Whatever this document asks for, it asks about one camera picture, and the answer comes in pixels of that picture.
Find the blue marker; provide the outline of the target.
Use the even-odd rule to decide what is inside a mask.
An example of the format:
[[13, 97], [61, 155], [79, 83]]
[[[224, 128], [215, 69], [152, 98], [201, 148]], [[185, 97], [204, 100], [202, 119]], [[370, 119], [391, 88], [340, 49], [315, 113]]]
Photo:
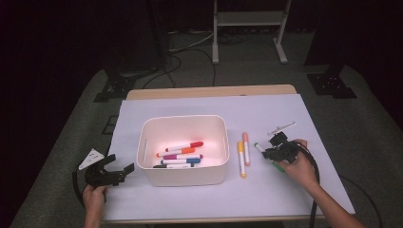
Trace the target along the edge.
[[161, 164], [200, 163], [201, 159], [161, 160]]

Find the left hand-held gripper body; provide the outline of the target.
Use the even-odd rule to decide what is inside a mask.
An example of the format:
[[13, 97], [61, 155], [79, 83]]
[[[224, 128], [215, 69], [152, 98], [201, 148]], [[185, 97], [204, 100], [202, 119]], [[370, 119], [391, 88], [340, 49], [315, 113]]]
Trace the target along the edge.
[[85, 181], [87, 184], [98, 186], [117, 186], [125, 181], [121, 171], [107, 171], [105, 168], [97, 168], [96, 163], [107, 156], [95, 149], [91, 149], [86, 157], [78, 165], [79, 170], [85, 170]]

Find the white metal stand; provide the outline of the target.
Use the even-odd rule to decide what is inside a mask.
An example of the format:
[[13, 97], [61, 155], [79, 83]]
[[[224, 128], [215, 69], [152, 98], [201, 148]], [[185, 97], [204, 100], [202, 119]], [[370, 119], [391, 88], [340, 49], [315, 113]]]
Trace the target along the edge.
[[287, 64], [288, 59], [281, 42], [291, 5], [292, 0], [286, 0], [283, 10], [220, 12], [218, 11], [218, 0], [214, 0], [212, 63], [218, 64], [220, 62], [218, 44], [219, 27], [279, 26], [278, 36], [273, 39], [273, 44], [276, 48], [280, 62], [282, 64]]

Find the magenta marker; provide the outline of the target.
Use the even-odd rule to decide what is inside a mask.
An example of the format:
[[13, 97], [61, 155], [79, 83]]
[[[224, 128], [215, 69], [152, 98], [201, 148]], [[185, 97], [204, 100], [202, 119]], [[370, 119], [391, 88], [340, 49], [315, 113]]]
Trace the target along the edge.
[[202, 159], [201, 154], [178, 154], [178, 155], [168, 155], [164, 156], [164, 160], [187, 160], [187, 159]]

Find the person's left hand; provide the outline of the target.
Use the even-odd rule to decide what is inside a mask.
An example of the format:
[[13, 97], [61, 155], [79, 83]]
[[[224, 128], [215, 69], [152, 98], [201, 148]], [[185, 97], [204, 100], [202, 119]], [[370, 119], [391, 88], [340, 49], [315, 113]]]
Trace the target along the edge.
[[86, 212], [92, 216], [101, 216], [105, 208], [105, 186], [93, 187], [87, 185], [83, 191], [83, 201]]

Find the black stand base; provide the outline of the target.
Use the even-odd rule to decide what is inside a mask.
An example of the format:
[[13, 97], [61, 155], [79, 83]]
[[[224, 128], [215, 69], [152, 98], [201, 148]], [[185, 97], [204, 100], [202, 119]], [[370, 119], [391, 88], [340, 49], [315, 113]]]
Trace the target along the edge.
[[96, 94], [94, 103], [106, 103], [110, 99], [124, 99], [136, 83], [135, 78], [125, 77], [118, 72], [106, 71], [106, 77], [105, 85]]
[[317, 95], [331, 95], [335, 99], [355, 99], [356, 95], [347, 87], [341, 77], [344, 65], [330, 65], [325, 72], [307, 75]]

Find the black marker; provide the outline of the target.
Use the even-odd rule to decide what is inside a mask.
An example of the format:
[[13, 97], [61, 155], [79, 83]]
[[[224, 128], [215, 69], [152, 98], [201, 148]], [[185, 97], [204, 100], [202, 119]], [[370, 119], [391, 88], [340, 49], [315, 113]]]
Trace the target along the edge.
[[153, 166], [153, 168], [167, 168], [167, 169], [183, 169], [192, 167], [194, 167], [194, 163], [158, 164]]

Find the peach marker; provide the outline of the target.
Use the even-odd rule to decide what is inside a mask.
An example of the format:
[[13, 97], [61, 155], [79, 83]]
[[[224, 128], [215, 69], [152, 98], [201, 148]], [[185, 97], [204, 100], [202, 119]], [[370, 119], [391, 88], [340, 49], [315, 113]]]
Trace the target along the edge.
[[250, 166], [250, 156], [249, 156], [249, 137], [247, 132], [242, 133], [242, 141], [244, 146], [244, 156], [245, 156], [245, 165]]

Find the red marker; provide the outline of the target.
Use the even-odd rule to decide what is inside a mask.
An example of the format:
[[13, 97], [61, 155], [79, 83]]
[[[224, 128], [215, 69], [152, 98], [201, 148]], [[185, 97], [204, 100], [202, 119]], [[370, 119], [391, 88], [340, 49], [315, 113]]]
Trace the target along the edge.
[[170, 151], [182, 150], [185, 148], [195, 148], [195, 147], [201, 147], [201, 146], [203, 146], [203, 142], [189, 142], [186, 144], [167, 147], [164, 151], [170, 152]]

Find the yellow marker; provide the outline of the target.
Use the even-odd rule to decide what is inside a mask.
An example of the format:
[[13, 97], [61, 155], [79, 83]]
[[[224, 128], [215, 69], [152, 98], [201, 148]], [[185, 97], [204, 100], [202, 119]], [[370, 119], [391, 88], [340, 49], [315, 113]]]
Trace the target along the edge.
[[243, 142], [239, 141], [237, 143], [237, 149], [238, 149], [239, 161], [240, 161], [240, 176], [242, 178], [246, 178]]

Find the light green marker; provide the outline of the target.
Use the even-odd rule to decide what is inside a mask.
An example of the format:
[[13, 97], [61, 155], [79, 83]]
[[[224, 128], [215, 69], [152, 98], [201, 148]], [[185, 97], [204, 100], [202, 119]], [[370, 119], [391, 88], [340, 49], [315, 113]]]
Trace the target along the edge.
[[285, 173], [285, 171], [275, 161], [272, 161], [268, 158], [268, 151], [266, 149], [264, 149], [258, 142], [255, 142], [254, 146], [261, 153], [263, 158], [265, 158], [266, 160], [269, 160], [279, 172]]

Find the orange marker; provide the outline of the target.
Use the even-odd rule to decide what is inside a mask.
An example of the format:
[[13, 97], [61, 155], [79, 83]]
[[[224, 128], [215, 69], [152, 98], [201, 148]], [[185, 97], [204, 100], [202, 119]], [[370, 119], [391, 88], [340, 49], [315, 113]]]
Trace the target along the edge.
[[170, 155], [180, 155], [180, 154], [189, 154], [195, 152], [195, 148], [189, 147], [189, 148], [183, 148], [180, 150], [173, 150], [173, 151], [168, 151], [168, 152], [163, 152], [163, 153], [157, 153], [156, 157], [157, 158], [163, 158], [165, 156], [170, 156]]

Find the person's right hand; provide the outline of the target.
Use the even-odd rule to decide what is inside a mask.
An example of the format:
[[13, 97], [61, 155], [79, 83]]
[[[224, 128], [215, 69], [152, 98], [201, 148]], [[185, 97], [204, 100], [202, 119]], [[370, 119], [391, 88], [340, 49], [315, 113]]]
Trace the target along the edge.
[[319, 187], [315, 169], [302, 152], [297, 153], [297, 158], [293, 163], [279, 161], [278, 165], [307, 192]]

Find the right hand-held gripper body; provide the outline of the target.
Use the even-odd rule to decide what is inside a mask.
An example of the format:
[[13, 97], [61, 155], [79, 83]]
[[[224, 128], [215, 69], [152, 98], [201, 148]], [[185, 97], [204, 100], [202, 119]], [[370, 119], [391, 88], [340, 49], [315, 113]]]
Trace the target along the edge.
[[272, 161], [288, 161], [289, 163], [293, 163], [297, 159], [297, 150], [294, 148], [294, 144], [288, 141], [288, 137], [284, 133], [285, 129], [294, 125], [296, 125], [295, 122], [278, 126], [275, 130], [268, 133], [268, 136], [271, 137], [269, 143], [275, 149], [275, 152], [271, 153], [275, 156], [275, 159]]

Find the white plastic storage bin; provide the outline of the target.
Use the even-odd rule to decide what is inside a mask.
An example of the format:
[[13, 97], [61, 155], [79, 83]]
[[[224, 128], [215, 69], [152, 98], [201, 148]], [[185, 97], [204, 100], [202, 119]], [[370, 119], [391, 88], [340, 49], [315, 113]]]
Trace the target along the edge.
[[[192, 168], [153, 168], [161, 164], [167, 147], [203, 142], [193, 154], [201, 154]], [[190, 115], [152, 118], [144, 123], [137, 152], [137, 164], [154, 186], [191, 186], [221, 183], [229, 161], [226, 125], [217, 115]]]

